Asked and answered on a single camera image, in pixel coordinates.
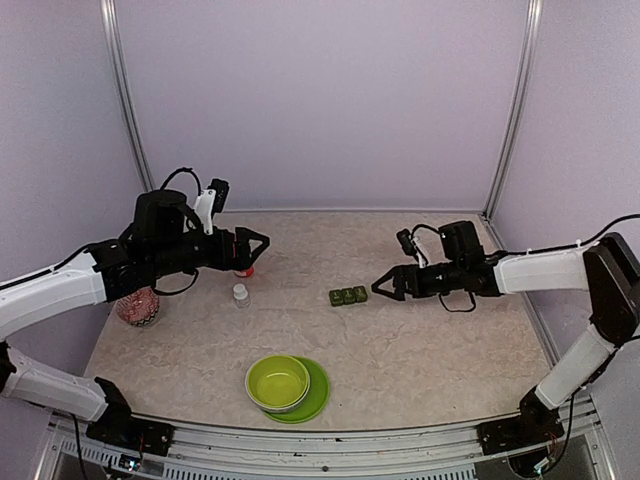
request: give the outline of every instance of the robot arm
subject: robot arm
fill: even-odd
[[[36,362],[10,348],[7,337],[54,315],[112,302],[173,273],[197,275],[201,267],[246,270],[269,246],[269,238],[246,228],[235,233],[213,226],[228,184],[214,180],[195,209],[174,190],[138,197],[133,223],[118,239],[81,248],[60,264],[0,284],[0,393],[92,422],[87,435],[125,448],[166,454],[171,427],[131,418],[131,409],[108,380],[87,379]],[[259,246],[251,248],[250,241]]]
[[[471,222],[438,229],[449,262],[401,265],[372,285],[372,291],[403,301],[465,290],[470,295],[500,296],[535,290],[589,291],[590,325],[549,374],[520,402],[516,418],[486,422],[479,436],[486,454],[498,453],[560,437],[558,407],[574,392],[596,380],[616,352],[630,341],[640,324],[640,263],[621,235],[612,233],[585,246],[545,249],[524,255],[498,251],[485,255]],[[408,230],[398,233],[403,250]],[[382,285],[392,282],[393,291]]]

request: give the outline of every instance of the red patterned cup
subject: red patterned cup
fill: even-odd
[[[141,288],[116,302],[118,316],[134,327],[146,327],[156,319],[160,300],[151,288]]]

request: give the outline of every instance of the white wall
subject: white wall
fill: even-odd
[[[231,182],[231,209],[484,207],[526,1],[147,0],[117,10],[156,181],[193,165]]]
[[[117,236],[140,191],[98,1],[0,0],[0,280]],[[9,338],[33,358],[82,373],[107,306]],[[49,415],[0,398],[0,477],[33,478]]]
[[[640,3],[545,2],[535,67],[496,224],[510,248],[585,239],[640,212]],[[640,223],[616,228],[640,255]],[[561,352],[586,328],[586,293],[535,296]],[[640,343],[593,397],[622,479],[640,472]]]

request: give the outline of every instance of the beige tabletop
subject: beige tabletop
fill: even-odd
[[[392,266],[411,263],[395,234],[417,223],[440,226],[474,215],[418,213],[246,213],[217,216],[219,227],[246,226],[271,247],[244,280],[251,305],[239,309],[231,272],[203,269],[196,285],[162,298],[150,327],[126,325],[112,312],[87,373],[112,380],[135,412],[210,425],[299,430],[414,427],[516,410],[548,371],[517,295],[479,298],[473,313],[448,313],[436,297],[406,302],[370,295],[331,307],[328,291],[367,285]],[[436,235],[424,234],[431,261],[443,261]],[[188,282],[174,276],[168,290]],[[451,308],[468,304],[452,294]],[[247,369],[274,353],[319,362],[331,398],[300,425],[268,419],[244,390]]]

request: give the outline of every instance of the green bowl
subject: green bowl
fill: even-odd
[[[269,413],[294,410],[309,391],[309,371],[299,360],[272,355],[258,360],[247,372],[245,386],[253,402]]]

